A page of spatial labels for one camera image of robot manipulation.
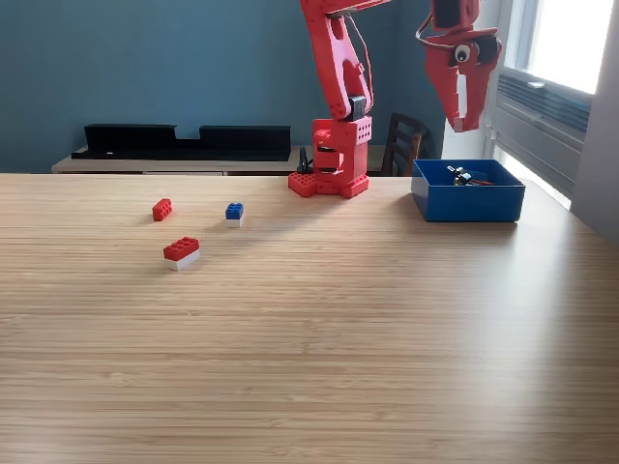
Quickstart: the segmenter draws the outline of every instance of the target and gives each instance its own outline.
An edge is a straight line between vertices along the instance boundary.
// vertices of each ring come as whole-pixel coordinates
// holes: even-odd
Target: blue box
[[[487,174],[494,186],[455,186],[447,169]],[[419,159],[413,168],[413,196],[429,222],[515,222],[524,184],[494,159]]]

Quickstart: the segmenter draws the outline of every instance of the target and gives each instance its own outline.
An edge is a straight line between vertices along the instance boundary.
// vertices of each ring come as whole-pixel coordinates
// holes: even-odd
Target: robotic arm
[[[302,196],[321,193],[351,198],[369,184],[368,113],[374,101],[368,48],[351,14],[391,0],[300,1],[318,78],[333,119],[314,121],[313,172],[292,174],[288,185]],[[502,49],[497,30],[473,29],[480,0],[431,2],[431,13],[417,33],[417,39],[427,48],[427,74],[454,130],[478,129],[489,77]],[[346,22],[361,40],[365,66],[350,41]],[[423,32],[430,24],[445,34],[424,39]]]

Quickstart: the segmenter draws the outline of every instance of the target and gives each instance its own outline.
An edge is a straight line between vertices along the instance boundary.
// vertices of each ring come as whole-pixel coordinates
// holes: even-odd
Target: chair
[[[381,169],[382,177],[412,177],[413,162],[427,158],[427,127],[413,118],[394,113]]]

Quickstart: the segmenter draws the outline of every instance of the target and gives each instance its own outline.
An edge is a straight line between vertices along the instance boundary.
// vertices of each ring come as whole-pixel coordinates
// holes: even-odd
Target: cable
[[[355,30],[355,32],[357,33],[357,37],[359,37],[359,40],[361,41],[361,44],[362,44],[362,46],[364,48],[364,52],[365,52],[365,55],[366,55],[366,69],[368,70],[369,96],[371,98],[371,103],[369,105],[369,109],[372,109],[374,107],[374,86],[373,86],[372,80],[371,80],[371,63],[369,62],[368,46],[366,45],[366,41],[364,41],[364,38],[361,35],[361,32],[359,32],[359,28],[357,27],[357,24],[355,24],[355,20],[352,18],[352,16],[350,14],[347,14],[346,18],[352,24],[352,27]]]
[[[313,159],[308,160],[308,150],[306,147],[301,147],[299,151],[299,167],[297,167],[297,172],[299,174],[311,174],[313,170],[311,169],[311,165],[313,164]]]
[[[417,31],[417,34],[416,34],[417,40],[421,42],[422,44],[424,44],[425,46],[431,46],[432,48],[439,48],[441,50],[453,50],[454,47],[452,45],[444,45],[442,43],[432,43],[422,37],[422,33],[432,23],[433,19],[434,19],[434,15],[430,13],[428,17],[426,18],[426,21],[424,21],[424,24],[422,24],[422,27],[420,27],[419,30]]]

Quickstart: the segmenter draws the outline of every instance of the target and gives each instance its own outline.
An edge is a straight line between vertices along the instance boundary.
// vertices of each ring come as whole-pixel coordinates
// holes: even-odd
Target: red robot base
[[[303,197],[352,198],[367,190],[371,118],[342,122],[319,119],[312,125],[313,172],[293,173],[288,186]]]

